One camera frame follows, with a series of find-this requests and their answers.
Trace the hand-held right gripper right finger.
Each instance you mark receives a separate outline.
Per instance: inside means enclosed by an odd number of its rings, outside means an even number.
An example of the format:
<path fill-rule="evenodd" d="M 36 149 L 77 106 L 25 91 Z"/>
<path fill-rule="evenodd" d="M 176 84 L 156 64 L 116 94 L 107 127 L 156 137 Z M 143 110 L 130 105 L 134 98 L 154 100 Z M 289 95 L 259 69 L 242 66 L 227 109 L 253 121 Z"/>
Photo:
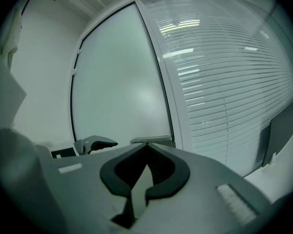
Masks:
<path fill-rule="evenodd" d="M 131 231 L 138 234 L 237 233 L 241 222 L 217 187 L 230 186 L 257 215 L 271 206 L 251 183 L 219 161 L 172 147 L 154 147 L 182 159 L 190 170 L 187 183 L 174 196 L 150 200 Z"/>

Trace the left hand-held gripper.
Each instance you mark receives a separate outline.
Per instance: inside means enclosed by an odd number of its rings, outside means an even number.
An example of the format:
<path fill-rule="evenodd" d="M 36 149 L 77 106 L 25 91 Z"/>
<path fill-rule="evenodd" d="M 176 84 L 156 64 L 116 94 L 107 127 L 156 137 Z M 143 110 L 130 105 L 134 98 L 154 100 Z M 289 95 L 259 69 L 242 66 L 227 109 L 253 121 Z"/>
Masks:
<path fill-rule="evenodd" d="M 117 146 L 118 143 L 110 138 L 102 136 L 90 136 L 76 142 L 66 141 L 50 147 L 53 158 L 64 158 L 90 154 L 92 151 L 102 150 Z"/>

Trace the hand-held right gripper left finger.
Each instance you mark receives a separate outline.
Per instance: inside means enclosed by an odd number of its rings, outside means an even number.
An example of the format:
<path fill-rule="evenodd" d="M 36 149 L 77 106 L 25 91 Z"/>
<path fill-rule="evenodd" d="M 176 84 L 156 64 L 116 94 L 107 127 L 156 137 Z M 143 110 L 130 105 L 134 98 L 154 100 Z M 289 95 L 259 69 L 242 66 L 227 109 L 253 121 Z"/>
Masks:
<path fill-rule="evenodd" d="M 141 234 L 113 222 L 123 213 L 127 198 L 112 194 L 100 178 L 101 167 L 121 155 L 131 155 L 145 144 L 84 156 L 53 158 L 39 146 L 43 175 L 66 220 L 68 234 Z"/>

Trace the frosted glass door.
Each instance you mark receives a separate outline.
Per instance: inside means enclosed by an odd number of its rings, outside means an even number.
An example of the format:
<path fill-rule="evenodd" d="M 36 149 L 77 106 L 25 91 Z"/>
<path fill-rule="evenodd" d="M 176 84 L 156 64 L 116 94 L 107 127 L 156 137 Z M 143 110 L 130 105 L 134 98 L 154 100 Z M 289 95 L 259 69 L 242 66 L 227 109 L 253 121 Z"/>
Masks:
<path fill-rule="evenodd" d="M 167 100 L 145 23 L 135 4 L 100 23 L 81 43 L 72 78 L 75 138 L 171 136 Z"/>

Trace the person's left forearm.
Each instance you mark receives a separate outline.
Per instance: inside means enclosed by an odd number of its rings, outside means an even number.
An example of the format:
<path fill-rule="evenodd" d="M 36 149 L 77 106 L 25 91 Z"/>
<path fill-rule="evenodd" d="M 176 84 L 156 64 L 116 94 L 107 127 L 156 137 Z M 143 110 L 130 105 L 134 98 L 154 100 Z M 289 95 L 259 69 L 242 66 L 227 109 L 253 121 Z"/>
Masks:
<path fill-rule="evenodd" d="M 35 146 L 11 129 L 0 129 L 0 183 L 20 210 L 45 232 L 61 230 Z"/>

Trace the long white desk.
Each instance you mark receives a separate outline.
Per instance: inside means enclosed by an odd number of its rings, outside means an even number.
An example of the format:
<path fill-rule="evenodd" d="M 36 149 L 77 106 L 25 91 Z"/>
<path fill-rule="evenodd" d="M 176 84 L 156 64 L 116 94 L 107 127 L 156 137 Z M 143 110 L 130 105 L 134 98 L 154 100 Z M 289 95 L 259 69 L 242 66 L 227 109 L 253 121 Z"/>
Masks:
<path fill-rule="evenodd" d="M 257 169 L 245 179 L 271 203 L 293 192 L 293 136 L 271 164 Z"/>

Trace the large dark desk divider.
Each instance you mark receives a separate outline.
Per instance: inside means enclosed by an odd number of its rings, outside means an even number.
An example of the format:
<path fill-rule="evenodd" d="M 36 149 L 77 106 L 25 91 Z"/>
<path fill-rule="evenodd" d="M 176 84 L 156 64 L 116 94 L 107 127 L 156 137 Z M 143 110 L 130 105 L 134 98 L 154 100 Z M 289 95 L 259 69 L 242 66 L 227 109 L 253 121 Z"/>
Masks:
<path fill-rule="evenodd" d="M 271 161 L 274 154 L 279 154 L 293 135 L 293 102 L 271 120 L 269 141 L 264 154 L 262 167 Z"/>

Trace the glass partition with blinds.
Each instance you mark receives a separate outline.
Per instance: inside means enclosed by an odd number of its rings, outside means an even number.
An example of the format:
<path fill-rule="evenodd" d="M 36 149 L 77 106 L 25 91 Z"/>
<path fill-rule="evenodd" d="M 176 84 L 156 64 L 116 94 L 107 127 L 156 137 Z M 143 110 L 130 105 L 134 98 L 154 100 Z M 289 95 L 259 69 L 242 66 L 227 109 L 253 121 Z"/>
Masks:
<path fill-rule="evenodd" d="M 261 167 L 271 120 L 293 101 L 276 0 L 141 0 L 173 57 L 192 153 L 241 176 Z"/>

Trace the white sweatshirt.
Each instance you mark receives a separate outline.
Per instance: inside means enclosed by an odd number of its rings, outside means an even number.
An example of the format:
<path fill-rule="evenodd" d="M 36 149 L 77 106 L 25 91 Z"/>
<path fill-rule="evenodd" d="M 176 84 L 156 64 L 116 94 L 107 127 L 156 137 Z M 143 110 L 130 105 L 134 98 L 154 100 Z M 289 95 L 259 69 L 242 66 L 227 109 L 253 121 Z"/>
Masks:
<path fill-rule="evenodd" d="M 0 128 L 10 128 L 26 92 L 11 74 L 13 55 L 18 50 L 22 12 L 28 0 L 18 0 L 0 27 Z"/>

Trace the grey metal window frame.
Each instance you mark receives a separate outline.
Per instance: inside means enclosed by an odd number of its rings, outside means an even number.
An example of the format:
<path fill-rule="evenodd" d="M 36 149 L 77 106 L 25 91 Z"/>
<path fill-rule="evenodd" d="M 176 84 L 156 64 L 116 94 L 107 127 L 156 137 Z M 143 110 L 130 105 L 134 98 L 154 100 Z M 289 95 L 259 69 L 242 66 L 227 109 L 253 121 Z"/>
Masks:
<path fill-rule="evenodd" d="M 138 10 L 148 31 L 162 76 L 163 87 L 167 97 L 167 107 L 172 127 L 175 146 L 191 152 L 192 140 L 188 112 L 181 82 L 173 57 L 167 47 L 155 19 L 141 0 L 135 0 Z"/>

